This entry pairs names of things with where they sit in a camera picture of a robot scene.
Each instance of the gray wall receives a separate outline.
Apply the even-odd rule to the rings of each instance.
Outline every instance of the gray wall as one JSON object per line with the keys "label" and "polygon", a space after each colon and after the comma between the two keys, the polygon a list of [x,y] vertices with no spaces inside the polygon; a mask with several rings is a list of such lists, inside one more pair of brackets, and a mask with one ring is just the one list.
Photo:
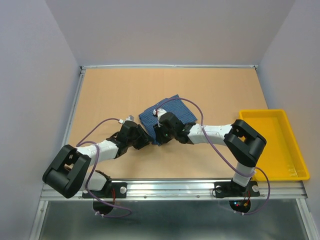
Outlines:
{"label": "gray wall", "polygon": [[81,66],[258,64],[294,0],[46,0]]}
{"label": "gray wall", "polygon": [[0,239],[28,239],[78,64],[44,0],[0,2]]}
{"label": "gray wall", "polygon": [[285,109],[310,172],[307,204],[320,229],[320,1],[297,0],[258,67],[270,108]]}

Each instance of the blue towel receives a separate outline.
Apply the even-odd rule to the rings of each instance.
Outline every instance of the blue towel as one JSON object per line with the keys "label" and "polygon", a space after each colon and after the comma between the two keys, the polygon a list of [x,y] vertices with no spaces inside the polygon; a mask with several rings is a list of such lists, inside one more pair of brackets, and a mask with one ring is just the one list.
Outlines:
{"label": "blue towel", "polygon": [[[179,98],[179,95],[177,94],[170,98]],[[156,107],[159,104],[163,103],[167,99],[168,98],[161,100],[156,105],[147,108],[146,110],[144,110],[143,113],[139,114],[141,124],[144,126],[146,132],[153,138],[152,144],[158,144],[159,146],[160,144],[156,141],[156,133],[154,131],[154,125],[158,121],[157,117],[153,115],[153,110],[156,109]],[[194,123],[195,121],[197,121],[196,116],[189,110],[189,108],[187,108],[187,106],[180,99],[169,101],[165,103],[161,108],[166,110],[167,112],[171,112],[174,115],[176,115],[176,117],[181,122],[183,122],[183,124]]]}

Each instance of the cardboard surface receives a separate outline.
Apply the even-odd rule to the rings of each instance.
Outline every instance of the cardboard surface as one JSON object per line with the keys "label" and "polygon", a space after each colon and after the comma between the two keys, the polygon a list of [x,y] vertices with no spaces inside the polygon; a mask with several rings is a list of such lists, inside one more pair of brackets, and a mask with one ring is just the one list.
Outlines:
{"label": "cardboard surface", "polygon": [[[252,68],[109,68],[87,69],[79,95],[69,144],[75,146],[107,118],[138,115],[158,101],[179,94],[202,109],[205,125],[226,125],[243,109],[267,109],[256,71]],[[200,122],[200,114],[187,107]],[[116,121],[101,125],[87,140],[101,142],[119,131]],[[217,146],[235,166],[226,146]],[[175,140],[141,150],[129,148],[117,158],[100,162],[97,169],[112,178],[230,178],[233,171],[209,144],[181,144]]]}

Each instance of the purple cable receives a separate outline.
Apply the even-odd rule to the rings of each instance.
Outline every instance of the purple cable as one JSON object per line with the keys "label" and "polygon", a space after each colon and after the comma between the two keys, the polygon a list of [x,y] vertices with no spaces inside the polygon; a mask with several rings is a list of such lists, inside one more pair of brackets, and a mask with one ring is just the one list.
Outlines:
{"label": "purple cable", "polygon": [[96,156],[95,156],[95,161],[94,161],[94,165],[92,167],[92,170],[89,174],[89,177],[85,183],[85,189],[87,190],[87,192],[91,195],[91,197],[93,197],[94,199],[96,199],[97,201],[99,201],[100,203],[104,204],[104,205],[107,205],[107,206],[110,206],[110,207],[113,207],[113,208],[117,208],[117,209],[123,209],[123,210],[127,210],[128,213],[127,214],[123,214],[123,215],[119,215],[119,216],[109,216],[109,215],[103,215],[101,213],[99,213],[98,211],[96,211],[95,213],[98,213],[100,216],[104,217],[104,218],[123,218],[123,217],[126,217],[126,216],[129,216],[130,214],[132,214],[132,210],[130,208],[127,208],[127,207],[123,207],[123,206],[117,206],[117,205],[113,205],[111,203],[108,203],[106,201],[103,201],[101,200],[100,198],[98,198],[96,195],[94,195],[88,188],[88,184],[89,184],[89,181],[92,177],[92,175],[94,174],[95,170],[96,170],[96,167],[97,167],[97,164],[98,164],[98,160],[99,160],[99,155],[100,155],[100,148],[98,147],[97,143],[94,142],[94,141],[84,141],[90,134],[93,133],[94,130],[96,130],[101,124],[109,121],[109,120],[116,120],[116,121],[119,121],[119,119],[117,118],[108,118],[108,119],[105,119],[103,120],[102,122],[100,122],[95,128],[93,128],[77,145],[76,147],[80,147],[84,144],[93,144],[96,148]]}
{"label": "purple cable", "polygon": [[258,169],[265,177],[266,179],[266,182],[268,184],[268,195],[266,196],[266,200],[264,201],[263,205],[261,207],[259,207],[258,209],[254,210],[254,211],[251,211],[251,212],[247,212],[247,213],[244,213],[243,215],[252,215],[252,214],[256,214],[257,212],[261,211],[266,205],[267,205],[267,202],[269,201],[270,199],[270,193],[271,193],[271,186],[270,186],[270,181],[269,181],[269,178],[267,176],[267,174],[258,166],[255,167],[255,169]]}
{"label": "purple cable", "polygon": [[[239,175],[241,175],[241,176],[243,176],[243,177],[246,177],[246,178],[251,178],[251,177],[255,174],[255,173],[253,173],[252,175],[248,175],[248,174],[243,174],[242,172],[238,171],[234,166],[231,165],[231,163],[230,163],[230,162],[222,155],[222,153],[216,148],[216,146],[212,143],[212,141],[210,140],[209,136],[207,135],[207,133],[206,133],[206,131],[205,131],[205,128],[204,128],[204,114],[203,114],[202,110],[200,109],[200,107],[199,107],[197,104],[195,104],[193,101],[191,101],[191,100],[189,100],[189,99],[186,99],[186,98],[183,98],[183,97],[170,98],[170,99],[164,101],[162,104],[160,104],[160,105],[155,109],[155,111],[158,112],[158,109],[159,109],[162,105],[164,105],[164,104],[166,104],[166,103],[168,103],[168,102],[170,102],[170,101],[173,101],[173,100],[184,100],[184,101],[187,101],[187,102],[191,103],[192,105],[194,105],[194,106],[199,110],[200,115],[201,115],[201,128],[202,128],[202,131],[203,131],[203,134],[204,134],[206,140],[207,140],[208,143],[211,145],[211,147],[215,150],[215,152],[222,158],[222,160],[223,160],[232,170],[234,170],[237,174],[239,174]],[[257,167],[257,166],[256,166],[255,168],[258,169],[258,170],[260,170],[260,171],[262,172],[262,174],[265,176],[266,182],[267,182],[267,184],[268,184],[268,195],[267,195],[267,197],[266,197],[265,202],[263,203],[263,205],[262,205],[260,208],[258,208],[257,210],[254,210],[254,211],[252,211],[252,212],[249,212],[249,213],[244,213],[244,215],[252,215],[252,214],[255,214],[255,213],[259,212],[260,210],[262,210],[262,209],[266,206],[266,204],[267,204],[267,202],[269,201],[269,198],[270,198],[271,187],[270,187],[269,178],[267,177],[266,173],[265,173],[260,167]]]}

